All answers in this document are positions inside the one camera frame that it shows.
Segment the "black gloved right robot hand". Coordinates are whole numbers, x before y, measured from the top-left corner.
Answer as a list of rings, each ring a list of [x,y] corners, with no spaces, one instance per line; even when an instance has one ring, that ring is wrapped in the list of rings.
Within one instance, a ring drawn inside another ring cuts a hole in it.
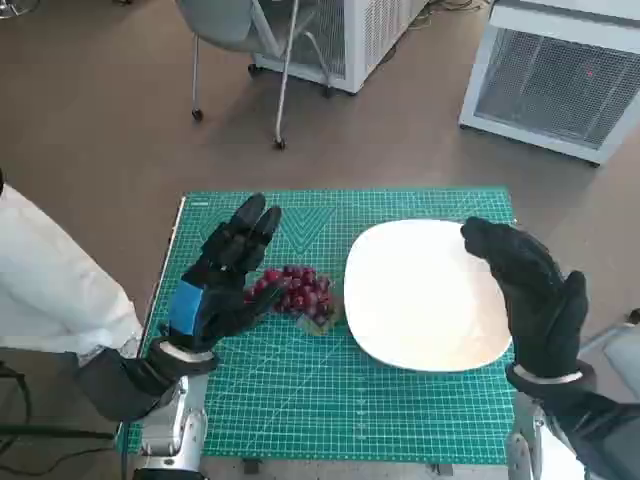
[[[501,289],[514,366],[536,381],[576,376],[589,306],[585,275],[563,274],[546,246],[507,224],[470,217],[461,235],[466,251],[488,264]]]

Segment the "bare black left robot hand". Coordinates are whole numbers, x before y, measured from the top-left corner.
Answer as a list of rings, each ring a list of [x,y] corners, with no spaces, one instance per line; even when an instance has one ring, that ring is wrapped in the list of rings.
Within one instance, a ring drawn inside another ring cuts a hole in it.
[[[246,277],[262,264],[282,211],[266,208],[265,196],[251,195],[221,222],[180,277],[169,305],[168,341],[189,352],[210,351],[225,337],[252,327],[281,292],[279,280],[251,298]]]

